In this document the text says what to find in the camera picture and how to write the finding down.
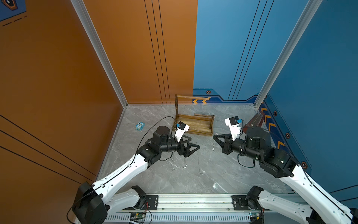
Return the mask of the wooden jewelry display stand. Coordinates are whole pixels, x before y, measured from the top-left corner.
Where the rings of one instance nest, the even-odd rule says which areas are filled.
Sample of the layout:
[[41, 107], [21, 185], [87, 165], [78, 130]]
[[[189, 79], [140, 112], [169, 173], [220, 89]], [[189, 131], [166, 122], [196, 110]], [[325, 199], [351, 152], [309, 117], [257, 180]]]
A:
[[179, 104], [178, 98], [184, 99], [192, 99], [196, 103], [198, 100], [202, 100], [206, 102], [210, 100], [209, 98], [205, 97], [191, 97], [191, 96], [182, 96], [182, 95], [175, 95], [175, 122], [172, 126], [173, 130], [177, 129], [177, 124], [181, 121], [186, 125], [190, 126], [187, 133], [196, 134], [196, 135], [204, 135], [204, 136], [213, 136], [213, 122], [214, 122], [214, 115], [203, 115], [203, 114], [194, 114], [194, 115], [187, 115], [187, 114], [180, 114], [179, 113]]

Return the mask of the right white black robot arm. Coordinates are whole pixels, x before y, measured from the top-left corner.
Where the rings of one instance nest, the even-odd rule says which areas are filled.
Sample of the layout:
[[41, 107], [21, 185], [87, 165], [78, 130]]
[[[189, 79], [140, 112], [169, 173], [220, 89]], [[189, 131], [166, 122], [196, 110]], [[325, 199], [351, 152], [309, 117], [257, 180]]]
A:
[[249, 127], [245, 139], [231, 134], [215, 135], [213, 139], [223, 153], [237, 152], [259, 163], [260, 168], [290, 186], [306, 204], [294, 203], [254, 186], [246, 196], [253, 210], [271, 210], [300, 224], [356, 224], [358, 210], [349, 208], [331, 196], [310, 177], [298, 160], [285, 150], [271, 145], [270, 132]]

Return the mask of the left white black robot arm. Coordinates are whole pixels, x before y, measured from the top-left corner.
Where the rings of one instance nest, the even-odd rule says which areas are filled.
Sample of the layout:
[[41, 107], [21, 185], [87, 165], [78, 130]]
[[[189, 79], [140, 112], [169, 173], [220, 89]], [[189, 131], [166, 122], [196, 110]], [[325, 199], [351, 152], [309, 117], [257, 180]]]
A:
[[124, 193], [118, 191], [132, 178], [150, 168], [160, 160], [164, 152], [177, 152], [187, 158], [200, 149], [191, 143], [191, 137], [184, 133], [189, 126], [181, 124], [174, 135], [166, 126], [159, 126], [124, 165], [94, 183], [84, 182], [77, 190], [70, 211], [81, 224], [101, 224], [108, 214], [130, 207], [142, 207], [145, 192], [138, 186]]

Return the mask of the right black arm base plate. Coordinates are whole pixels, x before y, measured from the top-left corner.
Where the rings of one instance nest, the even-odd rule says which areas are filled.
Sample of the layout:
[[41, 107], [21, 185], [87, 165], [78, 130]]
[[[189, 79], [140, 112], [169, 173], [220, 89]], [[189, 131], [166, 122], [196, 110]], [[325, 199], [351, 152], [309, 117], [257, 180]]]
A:
[[247, 197], [245, 195], [233, 195], [231, 197], [235, 211], [265, 211], [259, 204], [258, 197]]

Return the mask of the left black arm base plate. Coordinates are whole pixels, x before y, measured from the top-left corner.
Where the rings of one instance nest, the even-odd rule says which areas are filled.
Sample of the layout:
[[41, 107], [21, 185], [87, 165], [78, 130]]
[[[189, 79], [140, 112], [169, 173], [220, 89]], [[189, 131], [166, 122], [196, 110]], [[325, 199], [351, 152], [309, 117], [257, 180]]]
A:
[[124, 210], [130, 210], [130, 211], [143, 210], [144, 211], [144, 210], [149, 209], [150, 211], [152, 211], [152, 210], [156, 211], [158, 209], [158, 199], [159, 199], [158, 195], [146, 195], [145, 198], [141, 197], [134, 207], [128, 207], [128, 208], [125, 208]]

